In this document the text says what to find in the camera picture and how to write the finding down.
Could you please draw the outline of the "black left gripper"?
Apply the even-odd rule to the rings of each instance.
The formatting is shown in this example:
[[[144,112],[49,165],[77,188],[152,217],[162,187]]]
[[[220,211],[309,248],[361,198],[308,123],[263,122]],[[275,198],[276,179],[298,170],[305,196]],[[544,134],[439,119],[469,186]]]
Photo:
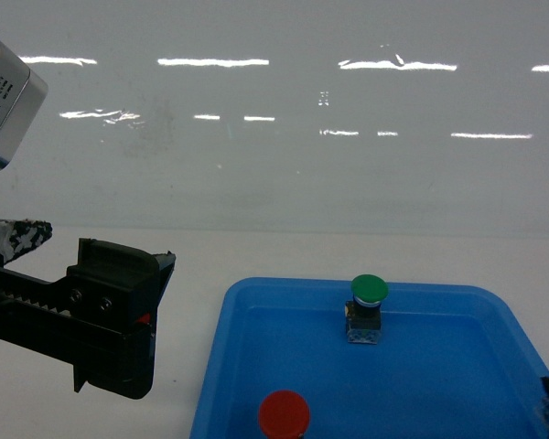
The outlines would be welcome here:
[[[0,219],[0,261],[52,237],[48,221]],[[172,252],[81,238],[78,261],[48,283],[0,265],[0,340],[73,367],[84,384],[144,398],[154,379],[156,313],[176,264]]]

